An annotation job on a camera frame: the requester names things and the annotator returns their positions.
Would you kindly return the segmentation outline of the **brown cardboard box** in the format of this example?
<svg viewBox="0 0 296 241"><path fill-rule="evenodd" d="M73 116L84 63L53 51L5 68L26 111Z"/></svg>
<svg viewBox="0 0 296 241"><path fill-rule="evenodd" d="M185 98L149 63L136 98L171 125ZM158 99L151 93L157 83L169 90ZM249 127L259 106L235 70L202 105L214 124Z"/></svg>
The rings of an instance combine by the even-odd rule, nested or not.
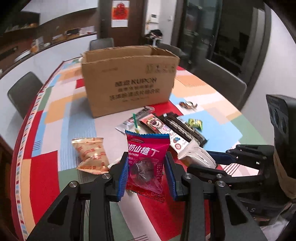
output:
<svg viewBox="0 0 296 241"><path fill-rule="evenodd" d="M87 51L81 60L94 118L167 102L180 58L153 46Z"/></svg>

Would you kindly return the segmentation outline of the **black chocolate biscuit packet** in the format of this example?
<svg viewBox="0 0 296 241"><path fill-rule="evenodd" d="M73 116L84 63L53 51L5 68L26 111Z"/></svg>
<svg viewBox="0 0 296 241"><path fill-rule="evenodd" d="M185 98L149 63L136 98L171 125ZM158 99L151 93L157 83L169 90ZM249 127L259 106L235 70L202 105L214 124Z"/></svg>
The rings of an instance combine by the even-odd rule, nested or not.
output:
<svg viewBox="0 0 296 241"><path fill-rule="evenodd" d="M202 148L208 142L199 131L189 127L189 125L176 113L165 113L158 116L158 118L187 142L195 140L196 143Z"/></svg>

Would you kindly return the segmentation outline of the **grey chair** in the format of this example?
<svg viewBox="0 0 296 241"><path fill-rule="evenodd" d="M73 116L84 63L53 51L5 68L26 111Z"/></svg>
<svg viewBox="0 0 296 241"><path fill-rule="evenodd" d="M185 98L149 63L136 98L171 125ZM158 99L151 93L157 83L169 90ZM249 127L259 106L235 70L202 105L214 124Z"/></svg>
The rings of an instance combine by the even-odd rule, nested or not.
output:
<svg viewBox="0 0 296 241"><path fill-rule="evenodd" d="M247 90L244 81L208 59L203 59L191 70L191 73L213 87L239 109Z"/></svg>
<svg viewBox="0 0 296 241"><path fill-rule="evenodd" d="M33 72L28 72L9 89L8 98L23 119L42 86L40 79Z"/></svg>
<svg viewBox="0 0 296 241"><path fill-rule="evenodd" d="M97 50L114 47L113 38L102 38L90 41L89 50Z"/></svg>
<svg viewBox="0 0 296 241"><path fill-rule="evenodd" d="M157 45L157 47L164 49L164 50L168 50L168 51L172 52L173 54L175 54L176 56L178 56L180 58L180 66L183 67L188 63L187 54L184 53L180 48L172 46L172 45L164 44L164 43L159 43Z"/></svg>

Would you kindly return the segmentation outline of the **grey chair left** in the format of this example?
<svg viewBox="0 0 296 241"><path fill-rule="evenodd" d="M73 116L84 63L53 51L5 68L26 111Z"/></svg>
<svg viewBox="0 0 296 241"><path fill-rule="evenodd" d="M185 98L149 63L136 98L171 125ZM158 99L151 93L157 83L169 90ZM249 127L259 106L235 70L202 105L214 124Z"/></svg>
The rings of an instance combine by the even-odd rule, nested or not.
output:
<svg viewBox="0 0 296 241"><path fill-rule="evenodd" d="M23 119L42 86L40 79L33 72L28 72L9 89L8 98Z"/></svg>

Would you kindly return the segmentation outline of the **red white snack bar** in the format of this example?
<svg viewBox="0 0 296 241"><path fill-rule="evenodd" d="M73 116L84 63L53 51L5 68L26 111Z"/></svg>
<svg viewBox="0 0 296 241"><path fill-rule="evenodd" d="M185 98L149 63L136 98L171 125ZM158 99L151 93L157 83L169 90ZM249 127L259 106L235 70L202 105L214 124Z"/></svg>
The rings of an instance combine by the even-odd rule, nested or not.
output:
<svg viewBox="0 0 296 241"><path fill-rule="evenodd" d="M150 128L154 133L168 134L170 136L170 146L177 152L177 154L184 150L185 147L189 144L188 141L174 132L170 127L168 127L152 113L141 118L139 121L143 125Z"/></svg>

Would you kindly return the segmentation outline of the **silver grey stick packet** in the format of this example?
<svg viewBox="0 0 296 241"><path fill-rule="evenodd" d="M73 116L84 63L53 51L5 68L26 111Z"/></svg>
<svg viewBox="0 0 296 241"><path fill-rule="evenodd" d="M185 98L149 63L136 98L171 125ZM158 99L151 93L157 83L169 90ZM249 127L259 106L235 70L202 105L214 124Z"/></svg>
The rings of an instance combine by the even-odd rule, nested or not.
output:
<svg viewBox="0 0 296 241"><path fill-rule="evenodd" d="M135 113L136 118L137 118L137 124L138 124L140 119L142 119L143 117L145 117L145 116L147 116L147 115L149 115L149 114L151 114L153 112L154 112L153 107L144 106L140 111ZM118 130L121 133L125 133L125 131L130 131L132 128L134 128L134 122L133 122L133 118L131 116L129 119L127 119L126 121L124 121L123 123L118 125L115 129Z"/></svg>

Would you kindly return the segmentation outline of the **red hawthorn snack packet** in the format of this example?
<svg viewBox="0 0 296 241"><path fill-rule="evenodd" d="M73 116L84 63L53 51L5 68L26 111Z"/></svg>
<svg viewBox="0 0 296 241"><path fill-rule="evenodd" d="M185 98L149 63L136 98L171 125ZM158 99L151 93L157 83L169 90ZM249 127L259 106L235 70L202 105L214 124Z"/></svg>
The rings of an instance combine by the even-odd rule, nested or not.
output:
<svg viewBox="0 0 296 241"><path fill-rule="evenodd" d="M164 202L162 175L170 135L131 131L125 131L125 134L128 145L127 190Z"/></svg>

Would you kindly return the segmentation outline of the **white snack packet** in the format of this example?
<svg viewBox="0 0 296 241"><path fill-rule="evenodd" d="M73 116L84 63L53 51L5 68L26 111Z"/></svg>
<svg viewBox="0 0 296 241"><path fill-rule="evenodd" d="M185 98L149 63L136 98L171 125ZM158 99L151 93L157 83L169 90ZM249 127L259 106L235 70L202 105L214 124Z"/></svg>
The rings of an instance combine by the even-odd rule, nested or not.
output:
<svg viewBox="0 0 296 241"><path fill-rule="evenodd" d="M201 148L195 140L191 140L184 150L178 154L178 159L187 167L191 164L215 169L217 164L210 154Z"/></svg>

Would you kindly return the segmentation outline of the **red white door poster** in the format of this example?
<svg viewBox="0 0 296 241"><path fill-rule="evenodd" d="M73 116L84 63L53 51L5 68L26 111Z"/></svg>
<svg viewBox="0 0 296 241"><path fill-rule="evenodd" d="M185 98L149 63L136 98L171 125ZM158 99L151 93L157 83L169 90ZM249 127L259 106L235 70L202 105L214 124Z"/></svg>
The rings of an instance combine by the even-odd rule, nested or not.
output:
<svg viewBox="0 0 296 241"><path fill-rule="evenodd" d="M130 12L130 1L112 1L111 27L127 28Z"/></svg>

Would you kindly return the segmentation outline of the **green straw lollipop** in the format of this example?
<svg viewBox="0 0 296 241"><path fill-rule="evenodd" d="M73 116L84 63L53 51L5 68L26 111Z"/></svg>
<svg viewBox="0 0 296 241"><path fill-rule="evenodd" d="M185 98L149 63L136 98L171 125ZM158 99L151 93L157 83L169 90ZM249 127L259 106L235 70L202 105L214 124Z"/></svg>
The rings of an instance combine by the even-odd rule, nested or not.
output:
<svg viewBox="0 0 296 241"><path fill-rule="evenodd" d="M132 118L133 118L133 122L134 122L134 131L136 133L140 133L140 127L137 124L137 118L136 118L135 113L132 115Z"/></svg>

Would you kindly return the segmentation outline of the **colourful checked tablecloth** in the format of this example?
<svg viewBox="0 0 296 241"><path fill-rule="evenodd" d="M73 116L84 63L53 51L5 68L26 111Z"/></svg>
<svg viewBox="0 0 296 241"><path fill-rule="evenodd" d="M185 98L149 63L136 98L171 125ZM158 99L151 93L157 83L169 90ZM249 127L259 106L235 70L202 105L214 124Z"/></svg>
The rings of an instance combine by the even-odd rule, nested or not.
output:
<svg viewBox="0 0 296 241"><path fill-rule="evenodd" d="M191 101L195 109L179 102ZM156 114L174 112L184 120L200 119L205 148L223 152L238 144L264 143L252 124L219 92L183 68L166 103L154 106ZM62 62L36 96L16 139L11 168L11 211L20 240L26 240L55 198L72 180L92 181L94 175L76 169L79 157L71 141L79 137L102 137L110 162L127 149L126 137L117 125L132 111L93 118L78 59ZM159 202L127 192L112 203L115 240L179 240L184 204L175 202L166 181L165 201Z"/></svg>

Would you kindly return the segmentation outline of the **wooden wall shelf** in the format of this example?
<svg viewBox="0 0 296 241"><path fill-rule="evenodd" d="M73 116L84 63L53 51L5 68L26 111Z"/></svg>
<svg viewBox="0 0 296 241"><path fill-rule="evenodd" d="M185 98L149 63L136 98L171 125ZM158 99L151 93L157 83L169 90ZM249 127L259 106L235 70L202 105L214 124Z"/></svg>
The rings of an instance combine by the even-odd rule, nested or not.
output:
<svg viewBox="0 0 296 241"><path fill-rule="evenodd" d="M95 27L96 20L97 8L90 8L59 16L40 25L33 22L32 28L1 33L1 69L6 71L10 68L15 63L15 59L23 52L30 50L33 41L40 37L45 44L56 45L95 34L95 30L82 34L80 29Z"/></svg>

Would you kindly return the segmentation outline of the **green yellow candy packet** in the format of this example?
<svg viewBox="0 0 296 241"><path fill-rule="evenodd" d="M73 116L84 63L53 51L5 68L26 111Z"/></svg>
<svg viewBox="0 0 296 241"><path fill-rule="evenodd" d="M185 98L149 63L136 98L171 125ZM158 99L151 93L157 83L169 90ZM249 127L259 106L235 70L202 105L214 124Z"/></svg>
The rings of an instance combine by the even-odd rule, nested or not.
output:
<svg viewBox="0 0 296 241"><path fill-rule="evenodd" d="M187 121L187 124L191 128L196 128L196 129L198 129L200 131L203 130L203 122L201 120L189 118L188 121Z"/></svg>

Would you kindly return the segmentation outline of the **orange snack packet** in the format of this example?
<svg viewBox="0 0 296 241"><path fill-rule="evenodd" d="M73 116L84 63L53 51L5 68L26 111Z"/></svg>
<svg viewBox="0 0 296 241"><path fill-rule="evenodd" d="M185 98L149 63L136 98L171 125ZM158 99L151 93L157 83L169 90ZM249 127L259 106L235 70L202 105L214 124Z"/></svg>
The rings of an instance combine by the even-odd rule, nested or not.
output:
<svg viewBox="0 0 296 241"><path fill-rule="evenodd" d="M103 147L103 138L74 138L71 144L80 158L77 170L93 175L109 172L109 160Z"/></svg>

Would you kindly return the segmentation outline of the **brown striped wrapped candy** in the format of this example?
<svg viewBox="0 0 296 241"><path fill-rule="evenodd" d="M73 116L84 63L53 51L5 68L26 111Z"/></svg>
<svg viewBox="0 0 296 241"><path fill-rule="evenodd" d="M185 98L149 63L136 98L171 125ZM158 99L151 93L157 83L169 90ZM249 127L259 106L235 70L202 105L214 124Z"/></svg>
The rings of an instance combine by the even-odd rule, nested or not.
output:
<svg viewBox="0 0 296 241"><path fill-rule="evenodd" d="M197 104L193 104L191 101L186 101L186 102L179 102L179 106L185 109L195 109L197 107Z"/></svg>

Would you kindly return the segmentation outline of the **grey chair far right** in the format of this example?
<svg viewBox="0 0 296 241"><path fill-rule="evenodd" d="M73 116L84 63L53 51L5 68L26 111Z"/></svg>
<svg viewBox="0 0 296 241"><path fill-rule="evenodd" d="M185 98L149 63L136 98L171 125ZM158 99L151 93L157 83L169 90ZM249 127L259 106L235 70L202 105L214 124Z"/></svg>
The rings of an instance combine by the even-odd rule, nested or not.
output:
<svg viewBox="0 0 296 241"><path fill-rule="evenodd" d="M183 67L188 63L187 54L184 53L180 48L172 46L172 45L164 44L164 43L159 43L157 45L157 47L164 49L164 50L168 50L168 51L172 52L173 54L175 54L176 56L178 56L180 58L180 66Z"/></svg>

